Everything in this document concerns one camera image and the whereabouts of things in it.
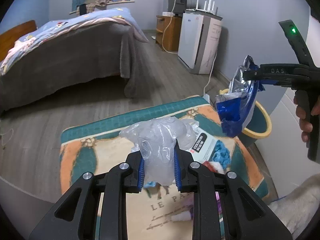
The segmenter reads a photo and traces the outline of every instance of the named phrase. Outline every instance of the wooden cabinet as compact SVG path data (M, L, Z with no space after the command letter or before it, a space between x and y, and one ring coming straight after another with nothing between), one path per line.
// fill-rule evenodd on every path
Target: wooden cabinet
M182 18L172 17L171 24L164 33L164 30L170 23L170 18L169 16L157 16L156 43L162 48L162 37L164 35L164 48L167 51L178 51Z

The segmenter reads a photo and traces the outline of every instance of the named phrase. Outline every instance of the silver bolt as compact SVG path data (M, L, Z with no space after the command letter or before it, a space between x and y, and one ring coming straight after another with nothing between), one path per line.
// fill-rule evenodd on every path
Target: silver bolt
M86 172L85 174L82 175L82 178L84 178L84 179L90 179L91 177L92 177L91 172Z
M193 168L193 169L197 169L197 168L200 167L200 164L197 163L197 162L193 162L193 163L190 163L190 166L191 166L191 168Z
M228 177L230 179L235 179L237 177L237 174L233 171L228 172Z
M128 163L121 163L119 165L119 167L121 170L126 170L127 168L129 168L129 164Z

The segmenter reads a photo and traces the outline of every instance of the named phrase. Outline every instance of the wooden floor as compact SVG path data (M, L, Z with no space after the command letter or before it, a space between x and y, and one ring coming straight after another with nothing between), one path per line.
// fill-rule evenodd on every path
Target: wooden floor
M17 187L47 201L56 202L60 194L60 135L71 126L97 121L116 114L202 95L208 75L189 74L177 55L163 52L146 33L144 44L149 78L141 84L141 97L124 96L120 77L97 79L64 88L30 105L9 110L1 121L3 134L13 136L0 147L0 176ZM212 77L208 94L214 98L225 86ZM2 137L10 138L11 131Z

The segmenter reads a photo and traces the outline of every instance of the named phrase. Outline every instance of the finger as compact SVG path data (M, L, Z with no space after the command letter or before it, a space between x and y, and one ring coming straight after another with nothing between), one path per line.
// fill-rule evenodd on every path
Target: finger
M311 115L318 115L320 114L320 96L318 96L318 101L316 102L315 106L312 108Z
M299 125L300 125L300 129L304 132L311 132L312 131L312 124L307 122L306 120L300 119Z
M297 96L294 96L294 98L293 98L293 103L294 103L295 105L297 105L297 104L298 104Z
M301 106L297 106L296 115L301 119L305 119L307 114L306 114L306 111L304 111Z
M307 132L302 132L301 139L303 142L307 142L309 140L309 135Z

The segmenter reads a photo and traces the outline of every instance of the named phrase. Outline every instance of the trash can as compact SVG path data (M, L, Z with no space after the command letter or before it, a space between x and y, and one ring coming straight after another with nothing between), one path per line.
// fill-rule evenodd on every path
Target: trash can
M228 89L220 90L220 95L228 93ZM251 121L238 138L245 147L252 145L257 139L269 136L272 130L271 119L263 106L256 101Z

